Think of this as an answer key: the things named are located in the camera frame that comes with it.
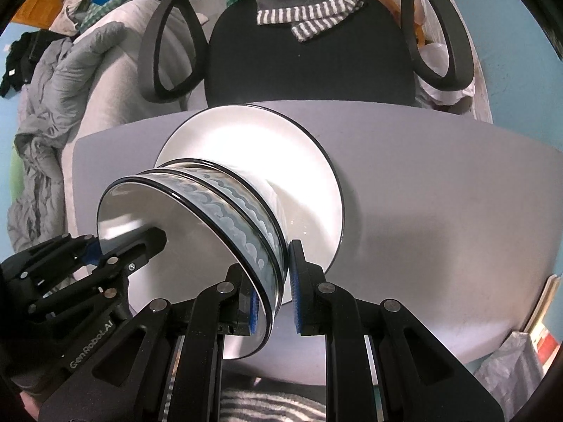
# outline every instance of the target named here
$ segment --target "gray table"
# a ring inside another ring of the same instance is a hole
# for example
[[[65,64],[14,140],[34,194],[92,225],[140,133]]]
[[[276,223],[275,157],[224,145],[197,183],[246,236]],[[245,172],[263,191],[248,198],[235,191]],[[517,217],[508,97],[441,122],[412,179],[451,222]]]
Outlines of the gray table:
[[[357,298],[401,300],[462,362],[523,326],[552,273],[563,229],[563,155],[487,123],[359,102],[270,102],[323,145],[343,189],[344,234],[327,279]],[[193,112],[79,140],[80,234],[96,233],[103,190],[154,166]],[[258,354],[231,364],[324,383],[323,338],[295,334],[291,304]]]

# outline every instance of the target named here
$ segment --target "black chair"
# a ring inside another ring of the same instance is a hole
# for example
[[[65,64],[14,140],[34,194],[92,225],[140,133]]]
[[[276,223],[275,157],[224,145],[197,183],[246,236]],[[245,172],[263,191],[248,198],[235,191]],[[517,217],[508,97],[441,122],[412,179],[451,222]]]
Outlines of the black chair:
[[[449,0],[429,0],[449,52],[445,76],[433,72],[418,52],[415,0],[401,0],[401,26],[378,0],[319,36],[299,43],[287,25],[256,24],[255,0],[226,9],[209,45],[189,0],[164,0],[148,23],[139,55],[139,87],[151,102],[178,100],[203,78],[210,107],[270,100],[356,100],[415,103],[415,75],[441,90],[461,90],[474,77],[467,33]],[[162,33],[173,7],[195,45],[191,75],[172,90],[162,86],[158,62]]]

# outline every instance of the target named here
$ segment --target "chair armrest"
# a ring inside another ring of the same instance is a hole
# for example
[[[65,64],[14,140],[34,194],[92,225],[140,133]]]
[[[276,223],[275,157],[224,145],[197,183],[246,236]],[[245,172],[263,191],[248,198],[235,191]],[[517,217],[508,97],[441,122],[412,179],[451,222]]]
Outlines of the chair armrest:
[[[195,65],[184,81],[169,90],[160,80],[159,60],[164,28],[173,8],[179,9],[188,24],[195,47]],[[190,0],[164,0],[150,18],[139,49],[137,74],[143,98],[152,103],[169,103],[191,92],[205,75],[207,49],[207,40]]]
[[[436,12],[444,32],[449,56],[448,71],[445,76],[440,76],[420,56],[413,30],[415,23],[415,0],[401,0],[401,29],[413,61],[413,70],[436,89],[446,91],[462,90],[471,84],[475,75],[469,37],[460,16],[450,0],[428,1]]]

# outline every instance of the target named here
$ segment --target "patterned bowl exterior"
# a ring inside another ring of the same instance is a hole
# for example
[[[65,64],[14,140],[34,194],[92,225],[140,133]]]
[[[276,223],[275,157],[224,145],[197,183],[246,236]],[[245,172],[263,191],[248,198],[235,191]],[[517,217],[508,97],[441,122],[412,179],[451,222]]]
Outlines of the patterned bowl exterior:
[[[278,288],[276,269],[268,251],[248,224],[228,202],[204,185],[170,173],[144,173],[136,177],[158,182],[188,200],[206,215],[232,241],[262,282],[272,311],[281,299],[283,287]]]
[[[182,166],[167,166],[168,169],[190,173],[203,183],[210,184],[221,191],[230,201],[236,203],[248,218],[254,222],[266,238],[268,244],[274,251],[279,267],[283,273],[284,280],[287,274],[287,263],[284,261],[283,247],[278,233],[271,219],[260,203],[249,190],[228,174],[208,168],[193,168]]]

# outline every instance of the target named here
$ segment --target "gray comforter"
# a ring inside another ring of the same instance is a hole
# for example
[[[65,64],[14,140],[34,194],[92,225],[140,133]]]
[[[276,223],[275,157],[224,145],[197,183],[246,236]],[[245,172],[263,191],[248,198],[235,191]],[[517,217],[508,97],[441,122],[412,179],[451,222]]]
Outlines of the gray comforter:
[[[41,57],[14,140],[24,162],[24,191],[8,210],[14,251],[64,233],[65,195],[58,152],[84,115],[92,78],[103,56],[125,36],[125,25],[110,22],[77,44],[68,38],[55,41]]]

